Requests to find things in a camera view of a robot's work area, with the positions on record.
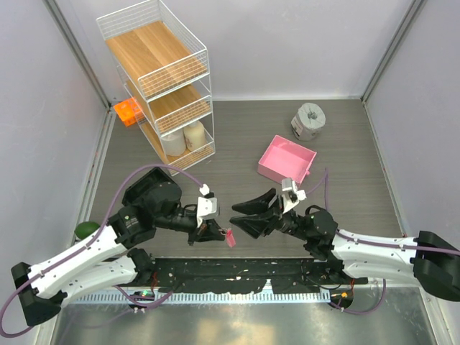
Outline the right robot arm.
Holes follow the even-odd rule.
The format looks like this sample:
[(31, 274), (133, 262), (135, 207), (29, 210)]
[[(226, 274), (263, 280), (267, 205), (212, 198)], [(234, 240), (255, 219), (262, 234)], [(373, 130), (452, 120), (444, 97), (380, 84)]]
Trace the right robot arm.
[(415, 237), (380, 237), (340, 229), (323, 207), (311, 205), (304, 215), (295, 207), (306, 199), (304, 191), (274, 188), (250, 201), (232, 206), (230, 219), (253, 239), (279, 231), (303, 241), (305, 250), (326, 263), (327, 278), (379, 278), (416, 282), (442, 300), (459, 301), (459, 250), (439, 235), (420, 231)]

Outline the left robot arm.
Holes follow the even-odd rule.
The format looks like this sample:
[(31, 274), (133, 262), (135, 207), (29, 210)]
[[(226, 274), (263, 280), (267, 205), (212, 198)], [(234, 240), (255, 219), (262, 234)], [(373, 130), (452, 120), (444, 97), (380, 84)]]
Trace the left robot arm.
[(223, 241), (216, 198), (207, 185), (195, 204), (182, 206), (182, 190), (160, 182), (125, 191), (123, 208), (77, 244), (39, 264), (16, 264), (11, 274), (29, 327), (56, 316), (70, 301), (101, 288), (152, 281), (154, 265), (139, 244), (158, 228), (188, 235), (188, 243)]

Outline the pink plastic box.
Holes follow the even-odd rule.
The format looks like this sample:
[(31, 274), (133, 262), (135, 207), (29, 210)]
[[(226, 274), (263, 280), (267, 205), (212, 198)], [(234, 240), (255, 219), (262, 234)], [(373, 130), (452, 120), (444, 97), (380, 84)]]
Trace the pink plastic box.
[(276, 183), (291, 178), (297, 185), (310, 175), (317, 152), (275, 135), (260, 158), (257, 172)]

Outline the white toilet paper roll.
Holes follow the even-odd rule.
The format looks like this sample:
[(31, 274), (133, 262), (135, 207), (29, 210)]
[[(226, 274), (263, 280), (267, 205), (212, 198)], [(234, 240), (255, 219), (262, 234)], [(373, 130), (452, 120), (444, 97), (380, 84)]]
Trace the white toilet paper roll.
[(187, 149), (182, 129), (178, 129), (160, 140), (166, 155), (179, 157)]

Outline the cream lotion bottle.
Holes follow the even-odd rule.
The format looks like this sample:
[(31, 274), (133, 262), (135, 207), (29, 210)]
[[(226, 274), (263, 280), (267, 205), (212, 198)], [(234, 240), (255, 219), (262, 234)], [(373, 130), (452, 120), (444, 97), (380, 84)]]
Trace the cream lotion bottle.
[(198, 150), (207, 144), (204, 125), (200, 121), (195, 121), (183, 128), (185, 143), (191, 152)]

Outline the grey wrapped paper roll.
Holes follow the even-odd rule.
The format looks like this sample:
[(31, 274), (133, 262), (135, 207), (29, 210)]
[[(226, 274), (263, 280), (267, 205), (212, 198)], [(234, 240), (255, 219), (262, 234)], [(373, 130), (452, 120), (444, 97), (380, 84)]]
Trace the grey wrapped paper roll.
[(293, 134), (300, 141), (310, 141), (326, 125), (326, 115), (315, 103), (304, 103), (290, 122)]

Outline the green lime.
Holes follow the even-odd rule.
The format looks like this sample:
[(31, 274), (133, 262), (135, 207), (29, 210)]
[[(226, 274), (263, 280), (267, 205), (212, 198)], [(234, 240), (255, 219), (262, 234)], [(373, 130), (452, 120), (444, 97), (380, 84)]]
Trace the green lime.
[(99, 227), (100, 225), (95, 221), (84, 221), (76, 226), (74, 234), (78, 239), (83, 240), (97, 231)]

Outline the orange plastic crate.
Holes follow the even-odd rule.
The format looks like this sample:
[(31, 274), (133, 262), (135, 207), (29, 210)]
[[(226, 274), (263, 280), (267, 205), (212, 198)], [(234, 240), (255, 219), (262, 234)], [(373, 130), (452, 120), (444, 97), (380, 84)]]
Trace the orange plastic crate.
[(144, 119), (142, 108), (135, 97), (117, 103), (113, 108), (125, 127), (130, 127)]

